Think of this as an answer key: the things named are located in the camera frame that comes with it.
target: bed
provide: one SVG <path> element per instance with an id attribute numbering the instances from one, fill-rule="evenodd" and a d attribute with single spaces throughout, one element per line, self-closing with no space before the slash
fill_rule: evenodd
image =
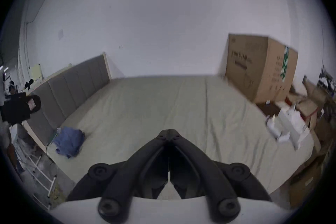
<path id="1" fill-rule="evenodd" d="M 127 160 L 163 129 L 176 129 L 213 160 L 246 164 L 269 193 L 312 153 L 311 136 L 298 151 L 290 142 L 276 143 L 262 112 L 221 77 L 110 78 L 100 55 L 34 90 L 42 109 L 25 123 L 26 129 L 75 182 L 95 163 Z M 59 126 L 85 133 L 75 158 L 58 155 L 55 145 L 48 145 Z"/>

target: black robotic claw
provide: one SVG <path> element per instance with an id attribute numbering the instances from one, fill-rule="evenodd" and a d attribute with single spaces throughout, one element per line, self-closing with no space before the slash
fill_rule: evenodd
<path id="1" fill-rule="evenodd" d="M 101 217 L 110 223 L 124 221 L 132 196 L 156 199 L 168 182 L 168 170 L 182 199 L 207 196 L 215 221 L 237 217 L 237 197 L 271 201 L 246 165 L 212 161 L 174 129 L 161 131 L 125 162 L 93 165 L 67 200 L 101 197 Z"/>

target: person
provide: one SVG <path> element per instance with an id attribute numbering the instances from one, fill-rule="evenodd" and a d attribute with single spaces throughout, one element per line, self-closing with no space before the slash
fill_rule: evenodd
<path id="1" fill-rule="evenodd" d="M 9 99 L 0 106 L 0 113 L 3 121 L 7 121 L 11 126 L 21 123 L 30 118 L 30 114 L 37 112 L 41 108 L 41 100 L 37 95 L 26 95 L 25 92 L 8 95 Z"/>
<path id="2" fill-rule="evenodd" d="M 15 87 L 14 87 L 13 85 L 10 85 L 10 86 L 8 87 L 8 91 L 9 91 L 9 93 L 10 93 L 11 95 L 14 95 L 14 94 L 15 94 Z"/>

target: cardboard box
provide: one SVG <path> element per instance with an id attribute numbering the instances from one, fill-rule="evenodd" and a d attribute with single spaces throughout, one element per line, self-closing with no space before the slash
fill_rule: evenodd
<path id="1" fill-rule="evenodd" d="M 317 112 L 313 113 L 313 115 L 310 116 L 310 121 L 308 125 L 310 132 L 315 129 L 316 125 L 317 125 Z"/>
<path id="2" fill-rule="evenodd" d="M 285 99 L 285 102 L 289 105 L 292 106 L 293 104 L 298 104 L 301 101 L 303 101 L 304 99 L 306 99 L 306 97 L 301 96 L 301 95 L 297 95 L 294 93 L 288 93 Z"/>
<path id="3" fill-rule="evenodd" d="M 301 117 L 304 121 L 317 113 L 317 105 L 310 99 L 306 99 L 296 105 L 296 109 L 300 111 Z"/>
<path id="4" fill-rule="evenodd" d="M 313 137 L 313 141 L 314 141 L 314 149 L 316 151 L 316 153 L 319 153 L 321 151 L 321 143 L 319 138 L 317 137 L 316 133 L 314 130 L 310 131 L 311 137 Z"/>
<path id="5" fill-rule="evenodd" d="M 336 137 L 336 130 L 331 128 L 324 117 L 317 122 L 314 131 L 321 142 L 327 142 Z"/>
<path id="6" fill-rule="evenodd" d="M 328 100 L 329 94 L 322 88 L 311 83 L 308 79 L 305 79 L 303 84 L 307 89 L 308 97 L 317 104 L 318 110 L 321 110 Z"/>
<path id="7" fill-rule="evenodd" d="M 283 101 L 298 54 L 269 37 L 229 34 L 226 76 L 254 103 Z"/>
<path id="8" fill-rule="evenodd" d="M 300 206 L 317 185 L 321 177 L 321 162 L 318 159 L 292 180 L 289 189 L 289 201 L 292 207 Z"/>

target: gray headboard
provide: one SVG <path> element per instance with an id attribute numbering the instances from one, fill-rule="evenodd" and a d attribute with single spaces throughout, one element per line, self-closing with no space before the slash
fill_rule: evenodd
<path id="1" fill-rule="evenodd" d="M 41 109 L 31 114 L 24 127 L 40 140 L 39 146 L 47 146 L 65 119 L 109 81 L 105 54 L 59 73 L 31 93 L 40 96 Z"/>

